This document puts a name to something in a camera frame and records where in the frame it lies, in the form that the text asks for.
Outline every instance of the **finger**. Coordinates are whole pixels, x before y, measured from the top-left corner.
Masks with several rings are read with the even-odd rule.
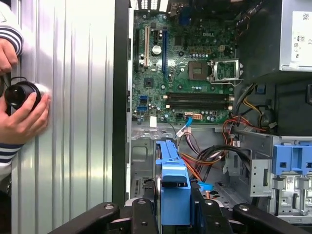
[[[14,46],[9,41],[6,41],[2,47],[9,63],[11,65],[16,65],[18,63],[18,57],[16,55]]]
[[[35,107],[35,109],[29,114],[29,116],[22,122],[23,127],[32,127],[39,118],[42,118],[42,114],[47,110],[49,111],[50,101],[48,95],[43,95],[41,101]]]
[[[10,116],[14,123],[20,123],[27,118],[27,116],[33,109],[36,97],[37,94],[35,92],[31,93],[28,96],[28,99],[24,102],[24,104]]]
[[[9,63],[9,60],[6,58],[6,55],[3,50],[3,45],[2,48],[0,48],[0,69],[2,72],[10,72],[12,70],[11,64]]]
[[[4,96],[0,97],[0,111],[1,111],[1,112],[6,112],[7,108],[8,108],[8,107],[7,107],[7,105],[6,105]]]
[[[42,112],[41,116],[37,119],[37,121],[30,127],[29,132],[32,134],[37,134],[41,129],[45,128],[48,123],[48,116],[49,116],[49,107],[50,101],[48,101],[46,108]]]

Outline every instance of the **ram slot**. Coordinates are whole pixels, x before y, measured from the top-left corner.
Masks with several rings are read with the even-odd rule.
[[[226,94],[169,93],[166,105],[171,109],[226,110],[228,100]]]
[[[140,30],[136,29],[135,32],[135,44],[134,44],[134,63],[135,63],[135,72],[138,72],[139,66],[139,56],[140,56]]]
[[[145,44],[144,44],[144,65],[145,67],[148,67],[149,63],[149,56],[150,56],[150,33],[151,33],[151,27],[146,26],[145,27]]]
[[[162,64],[161,70],[164,77],[167,77],[167,47],[168,47],[168,31],[162,33]]]

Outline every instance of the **ribbed metal panel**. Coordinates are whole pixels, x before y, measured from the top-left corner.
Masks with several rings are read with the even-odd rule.
[[[114,0],[12,0],[17,72],[51,89],[50,124],[13,162],[12,233],[45,234],[111,200]]]

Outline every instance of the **black and white striped sleeve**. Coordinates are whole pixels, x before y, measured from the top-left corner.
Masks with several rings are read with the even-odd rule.
[[[7,26],[1,26],[0,24],[0,38],[7,39],[14,46],[17,55],[20,55],[23,51],[23,36],[21,33]]]
[[[0,166],[10,164],[15,154],[23,145],[8,145],[0,143]]]
[[[24,39],[17,17],[3,2],[0,2],[0,39],[11,42],[17,55],[23,52]]]

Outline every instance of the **blue drive bracket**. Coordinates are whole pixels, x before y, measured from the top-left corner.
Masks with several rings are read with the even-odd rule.
[[[191,185],[187,167],[170,141],[157,141],[161,159],[162,183],[160,193],[161,225],[190,225]]]
[[[312,145],[275,145],[273,149],[272,173],[280,176],[283,172],[294,171],[301,175],[312,172]]]

